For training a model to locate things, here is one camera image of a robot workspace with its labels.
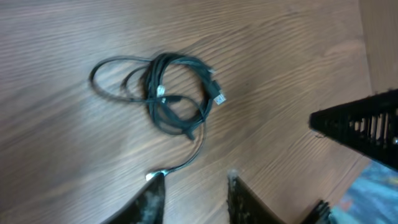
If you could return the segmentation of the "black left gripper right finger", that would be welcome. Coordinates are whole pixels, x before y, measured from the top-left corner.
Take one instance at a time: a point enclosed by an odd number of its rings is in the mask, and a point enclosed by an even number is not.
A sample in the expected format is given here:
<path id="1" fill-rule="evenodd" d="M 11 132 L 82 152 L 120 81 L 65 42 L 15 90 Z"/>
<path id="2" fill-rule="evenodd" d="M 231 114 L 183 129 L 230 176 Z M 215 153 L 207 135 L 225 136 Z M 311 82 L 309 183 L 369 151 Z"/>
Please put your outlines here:
<path id="1" fill-rule="evenodd" d="M 239 177 L 237 170 L 228 171 L 227 203 L 230 224 L 284 224 Z"/>

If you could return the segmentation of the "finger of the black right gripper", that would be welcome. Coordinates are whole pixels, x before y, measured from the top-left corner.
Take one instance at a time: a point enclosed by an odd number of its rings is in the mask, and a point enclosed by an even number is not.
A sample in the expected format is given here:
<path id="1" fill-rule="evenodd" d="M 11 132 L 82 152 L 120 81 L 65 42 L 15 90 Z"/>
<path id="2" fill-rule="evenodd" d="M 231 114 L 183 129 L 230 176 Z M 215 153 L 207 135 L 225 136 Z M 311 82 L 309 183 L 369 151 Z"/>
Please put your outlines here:
<path id="1" fill-rule="evenodd" d="M 321 200 L 300 224 L 331 224 L 330 215 L 330 204 Z"/>
<path id="2" fill-rule="evenodd" d="M 397 90 L 314 112 L 312 130 L 397 170 Z"/>

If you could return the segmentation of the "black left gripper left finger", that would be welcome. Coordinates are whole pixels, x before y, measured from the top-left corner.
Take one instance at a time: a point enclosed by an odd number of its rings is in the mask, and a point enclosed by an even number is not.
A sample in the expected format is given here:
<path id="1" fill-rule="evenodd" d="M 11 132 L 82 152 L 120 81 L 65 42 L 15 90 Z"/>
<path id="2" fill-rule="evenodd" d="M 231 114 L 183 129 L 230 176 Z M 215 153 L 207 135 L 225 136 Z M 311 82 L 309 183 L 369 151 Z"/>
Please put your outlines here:
<path id="1" fill-rule="evenodd" d="M 152 177 L 135 196 L 105 224 L 163 224 L 165 206 L 165 175 Z"/>

